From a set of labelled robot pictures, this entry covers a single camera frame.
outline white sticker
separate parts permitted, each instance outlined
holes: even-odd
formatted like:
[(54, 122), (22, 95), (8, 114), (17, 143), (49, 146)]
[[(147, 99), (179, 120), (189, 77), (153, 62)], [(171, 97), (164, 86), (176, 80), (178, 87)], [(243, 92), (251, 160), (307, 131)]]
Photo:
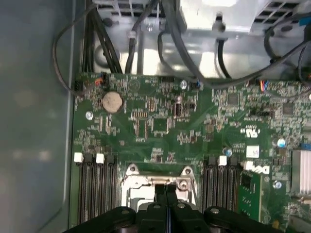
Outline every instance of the white sticker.
[(259, 158), (259, 146), (247, 146), (246, 157), (258, 159)]

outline mounting screw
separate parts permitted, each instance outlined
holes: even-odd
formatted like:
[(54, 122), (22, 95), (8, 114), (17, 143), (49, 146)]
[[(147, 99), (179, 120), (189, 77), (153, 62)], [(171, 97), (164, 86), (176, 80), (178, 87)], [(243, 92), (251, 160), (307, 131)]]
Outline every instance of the mounting screw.
[(186, 90), (188, 86), (187, 81), (186, 80), (181, 81), (179, 86), (182, 90)]
[(188, 190), (188, 182), (187, 181), (185, 181), (185, 180), (182, 180), (180, 183), (179, 183), (179, 189), (181, 190), (181, 191), (186, 191), (186, 190)]
[(213, 214), (219, 214), (219, 210), (218, 209), (211, 209), (210, 210)]
[(274, 181), (273, 188), (280, 189), (282, 187), (282, 183), (280, 181)]
[(147, 28), (147, 31), (152, 32), (154, 26), (152, 23), (148, 23), (146, 28)]
[(94, 117), (94, 114), (91, 111), (86, 112), (86, 119), (92, 120)]

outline aluminum heatsink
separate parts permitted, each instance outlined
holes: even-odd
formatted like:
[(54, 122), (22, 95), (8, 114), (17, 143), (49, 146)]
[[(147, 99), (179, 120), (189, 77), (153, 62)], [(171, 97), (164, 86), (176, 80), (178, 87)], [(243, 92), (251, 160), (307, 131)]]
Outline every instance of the aluminum heatsink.
[(292, 192), (311, 195), (311, 151), (309, 150), (293, 151)]

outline integrated circuit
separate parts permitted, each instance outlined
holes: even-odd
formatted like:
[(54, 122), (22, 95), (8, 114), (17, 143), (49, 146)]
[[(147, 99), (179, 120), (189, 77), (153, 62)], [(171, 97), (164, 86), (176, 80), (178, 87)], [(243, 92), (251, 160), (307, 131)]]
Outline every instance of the integrated circuit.
[(239, 105), (239, 95), (237, 93), (228, 94), (228, 105)]
[(249, 177), (248, 175), (245, 175), (245, 174), (241, 175), (241, 185), (244, 186), (245, 188), (248, 188), (248, 189), (251, 188), (251, 181), (252, 181), (252, 178)]
[(294, 103), (284, 103), (282, 106), (282, 112), (284, 115), (293, 115), (294, 114)]

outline capacitor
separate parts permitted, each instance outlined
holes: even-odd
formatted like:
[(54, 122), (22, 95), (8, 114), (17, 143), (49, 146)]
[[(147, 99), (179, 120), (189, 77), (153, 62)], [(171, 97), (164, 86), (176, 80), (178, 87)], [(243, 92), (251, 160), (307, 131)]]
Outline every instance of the capacitor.
[(186, 80), (181, 81), (179, 86), (182, 90), (186, 90), (188, 86), (187, 81)]
[(223, 149), (223, 154), (227, 157), (231, 157), (232, 156), (232, 149), (228, 149), (228, 148), (224, 148)]
[(286, 141), (284, 138), (280, 138), (278, 141), (277, 141), (277, 146), (279, 148), (284, 148), (286, 146)]

